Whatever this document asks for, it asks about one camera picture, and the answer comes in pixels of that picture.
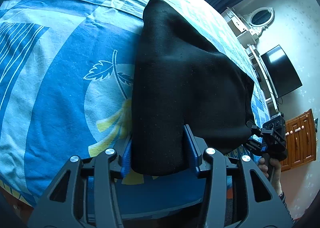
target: tv screen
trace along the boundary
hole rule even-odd
[[[300,78],[283,49],[278,45],[261,56],[278,97],[302,86]]]

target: wall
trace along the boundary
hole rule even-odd
[[[286,120],[312,108],[320,116],[320,7],[310,0],[247,0],[236,5],[240,14],[259,7],[273,7],[274,21],[259,38],[257,49],[263,54],[280,44],[303,86],[283,97],[279,106]],[[282,173],[281,184],[293,218],[299,218],[309,207],[320,188],[320,144],[317,161]]]

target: oval mirror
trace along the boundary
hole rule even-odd
[[[271,12],[262,10],[257,12],[251,19],[252,25],[262,25],[271,18]]]

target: blue bedsheet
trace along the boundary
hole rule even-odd
[[[96,156],[130,135],[134,54],[148,1],[4,1],[0,186],[35,206],[70,156]],[[255,81],[252,110],[262,126],[269,120],[263,92],[225,20],[204,0],[165,1]],[[242,154],[249,153],[240,147],[230,156]],[[200,202],[204,180],[189,170],[131,171],[116,189],[124,218],[157,218]]]

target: human hand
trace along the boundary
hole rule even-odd
[[[277,159],[270,159],[270,164],[274,166],[275,172],[273,175],[271,185],[275,189],[276,193],[280,196],[282,194],[281,184],[280,184],[280,176],[281,176],[281,163]],[[265,159],[260,158],[258,162],[258,168],[263,172],[263,174],[268,178],[269,175],[267,173],[268,166],[265,165]]]

